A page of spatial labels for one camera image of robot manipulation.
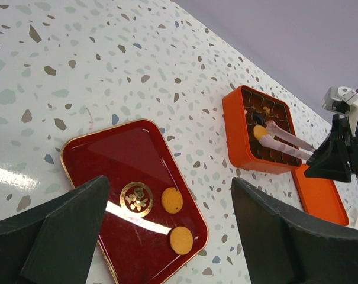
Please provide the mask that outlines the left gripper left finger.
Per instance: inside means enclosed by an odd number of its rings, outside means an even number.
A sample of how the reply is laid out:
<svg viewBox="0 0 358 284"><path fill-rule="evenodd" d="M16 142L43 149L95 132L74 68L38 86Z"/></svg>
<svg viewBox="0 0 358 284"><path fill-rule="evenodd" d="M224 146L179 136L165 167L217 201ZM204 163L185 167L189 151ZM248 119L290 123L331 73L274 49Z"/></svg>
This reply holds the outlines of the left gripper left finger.
<svg viewBox="0 0 358 284"><path fill-rule="evenodd" d="M0 220L0 283L85 283L109 190L98 176Z"/></svg>

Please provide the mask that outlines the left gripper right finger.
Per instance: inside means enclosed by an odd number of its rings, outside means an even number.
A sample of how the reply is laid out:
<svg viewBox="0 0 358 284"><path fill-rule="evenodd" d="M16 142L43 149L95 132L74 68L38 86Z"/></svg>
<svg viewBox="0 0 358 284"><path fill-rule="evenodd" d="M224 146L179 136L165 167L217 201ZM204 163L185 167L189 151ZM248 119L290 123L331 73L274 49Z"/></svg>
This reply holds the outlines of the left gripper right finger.
<svg viewBox="0 0 358 284"><path fill-rule="evenodd" d="M300 211L240 177L231 195L251 283L358 283L358 230Z"/></svg>

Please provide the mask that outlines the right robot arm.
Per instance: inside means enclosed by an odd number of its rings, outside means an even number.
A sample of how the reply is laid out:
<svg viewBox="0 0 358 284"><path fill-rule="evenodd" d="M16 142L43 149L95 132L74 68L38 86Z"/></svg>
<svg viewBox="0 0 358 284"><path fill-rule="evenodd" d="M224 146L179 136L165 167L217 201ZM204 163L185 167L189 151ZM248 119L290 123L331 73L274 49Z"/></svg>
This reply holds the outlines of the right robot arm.
<svg viewBox="0 0 358 284"><path fill-rule="evenodd" d="M350 183L358 178L358 129L352 134L349 119L333 115L331 131L307 161L307 178L322 178Z"/></svg>

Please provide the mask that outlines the black cookie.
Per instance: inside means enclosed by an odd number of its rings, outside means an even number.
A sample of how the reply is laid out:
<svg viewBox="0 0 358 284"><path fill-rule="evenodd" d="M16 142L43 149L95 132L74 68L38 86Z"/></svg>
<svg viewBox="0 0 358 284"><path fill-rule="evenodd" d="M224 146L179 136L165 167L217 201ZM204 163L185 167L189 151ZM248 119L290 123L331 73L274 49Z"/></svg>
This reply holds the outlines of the black cookie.
<svg viewBox="0 0 358 284"><path fill-rule="evenodd" d="M259 114L253 114L252 115L253 120L256 122L257 125L261 125L264 126L265 125L265 121L263 119L263 117L261 117Z"/></svg>

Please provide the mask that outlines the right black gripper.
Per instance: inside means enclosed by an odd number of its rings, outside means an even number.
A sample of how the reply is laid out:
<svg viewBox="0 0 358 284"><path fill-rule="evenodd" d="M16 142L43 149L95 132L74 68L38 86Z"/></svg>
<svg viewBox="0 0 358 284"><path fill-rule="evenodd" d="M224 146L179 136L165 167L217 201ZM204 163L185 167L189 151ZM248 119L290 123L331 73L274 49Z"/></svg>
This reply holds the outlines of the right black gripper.
<svg viewBox="0 0 358 284"><path fill-rule="evenodd" d="M307 178L351 182L358 178L358 123L353 137L348 118L333 115L330 133L307 161Z"/></svg>

